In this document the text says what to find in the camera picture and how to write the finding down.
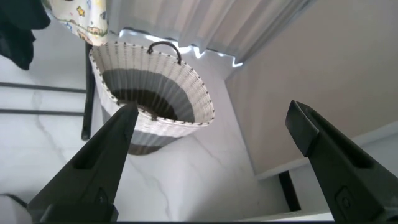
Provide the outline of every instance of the black cloth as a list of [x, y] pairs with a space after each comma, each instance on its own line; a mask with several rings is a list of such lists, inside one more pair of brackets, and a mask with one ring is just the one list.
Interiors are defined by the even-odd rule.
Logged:
[[28, 70], [35, 41], [32, 29], [49, 24], [40, 0], [0, 0], [0, 54]]

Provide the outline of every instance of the white curtain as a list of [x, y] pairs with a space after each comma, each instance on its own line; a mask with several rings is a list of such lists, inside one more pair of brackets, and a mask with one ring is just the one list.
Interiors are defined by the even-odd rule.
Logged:
[[112, 0], [109, 28], [125, 27], [249, 58], [314, 0]]

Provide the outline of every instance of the marble floor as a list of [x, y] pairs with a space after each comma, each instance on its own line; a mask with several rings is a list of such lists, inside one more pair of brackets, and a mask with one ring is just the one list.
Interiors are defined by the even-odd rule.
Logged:
[[[46, 40], [54, 35], [65, 42]], [[0, 57], [0, 82], [84, 88], [83, 42], [54, 22], [35, 36], [31, 70], [21, 71]], [[148, 46], [155, 39], [128, 32], [119, 40]], [[164, 46], [156, 50], [173, 54]], [[216, 119], [156, 153], [127, 157], [115, 200], [119, 220], [240, 220], [289, 211], [278, 178], [259, 182], [254, 176], [224, 84], [234, 69], [233, 59], [222, 56], [199, 55], [194, 49], [182, 54], [206, 83]], [[57, 57], [62, 62], [54, 62]], [[51, 66], [49, 72], [48, 62], [63, 66]], [[0, 92], [5, 96], [0, 100], [2, 108], [83, 111], [85, 100], [85, 95], [76, 93], [11, 88]], [[94, 133], [103, 124], [97, 94], [93, 112]], [[0, 192], [16, 194], [26, 202], [32, 199], [84, 145], [82, 120], [0, 114]]]

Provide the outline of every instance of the patterned cloth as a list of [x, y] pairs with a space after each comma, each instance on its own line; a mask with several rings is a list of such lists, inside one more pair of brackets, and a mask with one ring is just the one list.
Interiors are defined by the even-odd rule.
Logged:
[[107, 43], [106, 0], [42, 0], [67, 29], [89, 44]]

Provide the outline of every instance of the white and gray basket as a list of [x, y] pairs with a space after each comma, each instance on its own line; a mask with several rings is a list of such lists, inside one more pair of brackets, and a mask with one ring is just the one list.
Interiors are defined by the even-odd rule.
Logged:
[[[178, 58], [153, 51], [167, 44]], [[208, 126], [215, 117], [203, 80], [166, 41], [149, 48], [124, 42], [93, 47], [90, 54], [104, 122], [124, 104], [138, 104], [130, 154], [144, 155]]]

